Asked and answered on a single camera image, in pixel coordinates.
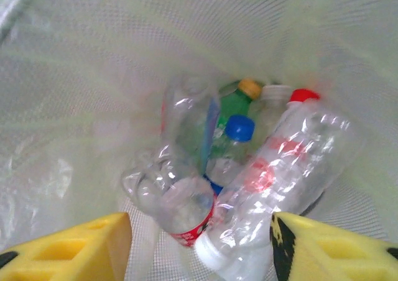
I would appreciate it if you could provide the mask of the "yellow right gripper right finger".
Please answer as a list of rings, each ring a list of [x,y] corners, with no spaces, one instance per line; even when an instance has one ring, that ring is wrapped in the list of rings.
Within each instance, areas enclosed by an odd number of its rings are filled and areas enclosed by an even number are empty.
[[[397,244],[287,212],[270,221],[278,280],[397,280]]]

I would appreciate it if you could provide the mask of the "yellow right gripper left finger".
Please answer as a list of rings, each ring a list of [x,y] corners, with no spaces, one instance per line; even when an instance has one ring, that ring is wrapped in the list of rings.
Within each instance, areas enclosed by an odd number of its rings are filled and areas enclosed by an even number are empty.
[[[117,212],[1,252],[1,280],[124,280],[132,243]]]

